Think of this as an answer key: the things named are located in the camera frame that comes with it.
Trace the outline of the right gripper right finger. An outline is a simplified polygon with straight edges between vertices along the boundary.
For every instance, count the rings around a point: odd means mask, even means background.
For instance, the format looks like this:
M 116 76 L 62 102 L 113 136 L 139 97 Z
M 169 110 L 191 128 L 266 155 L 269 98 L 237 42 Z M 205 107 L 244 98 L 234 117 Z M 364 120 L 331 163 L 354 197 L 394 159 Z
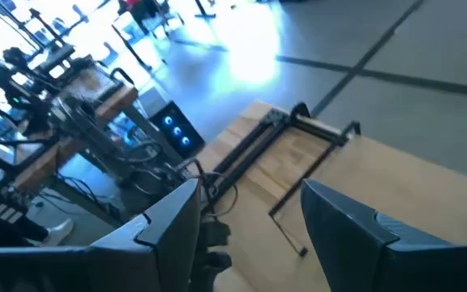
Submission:
M 303 181 L 300 199 L 331 292 L 467 292 L 467 246 L 311 179 Z

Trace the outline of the wooden background table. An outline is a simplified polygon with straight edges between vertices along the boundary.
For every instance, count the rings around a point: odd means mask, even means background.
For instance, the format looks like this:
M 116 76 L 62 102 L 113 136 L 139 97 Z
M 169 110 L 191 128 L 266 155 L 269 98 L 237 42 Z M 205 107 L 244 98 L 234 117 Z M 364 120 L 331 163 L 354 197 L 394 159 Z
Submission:
M 61 92 L 50 116 L 54 144 L 17 175 L 14 188 L 39 191 L 49 187 L 114 227 L 124 225 L 163 198 L 181 182 L 172 167 L 182 162 L 182 157 L 161 130 L 135 108 L 137 97 L 134 85 L 125 82 L 107 100 L 90 101 L 94 113 L 89 115 L 83 109 L 86 99 Z M 104 130 L 119 114 L 126 115 L 148 137 L 130 151 Z M 84 151 L 89 151 L 92 163 L 115 180 L 121 190 L 123 209 L 102 205 L 58 177 L 58 171 L 75 154 Z

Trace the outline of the black computer tower blue lights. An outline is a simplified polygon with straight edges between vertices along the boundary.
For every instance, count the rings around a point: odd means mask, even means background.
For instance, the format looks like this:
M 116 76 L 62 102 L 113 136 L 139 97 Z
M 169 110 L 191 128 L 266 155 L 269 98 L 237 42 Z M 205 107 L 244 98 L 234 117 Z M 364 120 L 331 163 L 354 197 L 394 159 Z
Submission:
M 184 159 L 193 157 L 205 141 L 174 101 L 170 101 L 148 119 Z

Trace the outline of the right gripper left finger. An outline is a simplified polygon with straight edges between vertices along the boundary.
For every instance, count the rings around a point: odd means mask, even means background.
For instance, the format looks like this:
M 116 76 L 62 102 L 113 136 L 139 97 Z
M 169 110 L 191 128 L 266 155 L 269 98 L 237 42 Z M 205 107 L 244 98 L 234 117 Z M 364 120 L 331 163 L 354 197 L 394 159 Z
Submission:
M 187 292 L 199 222 L 190 179 L 88 246 L 0 248 L 0 291 Z

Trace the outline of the person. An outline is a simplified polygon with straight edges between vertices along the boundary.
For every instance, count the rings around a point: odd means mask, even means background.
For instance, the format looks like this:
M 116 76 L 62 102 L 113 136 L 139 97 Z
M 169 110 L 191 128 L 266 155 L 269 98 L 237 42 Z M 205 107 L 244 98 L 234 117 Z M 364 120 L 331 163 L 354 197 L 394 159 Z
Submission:
M 58 246 L 74 228 L 75 223 L 71 219 L 47 228 L 26 216 L 13 223 L 0 218 L 0 247 L 34 247 L 32 242 L 44 247 Z

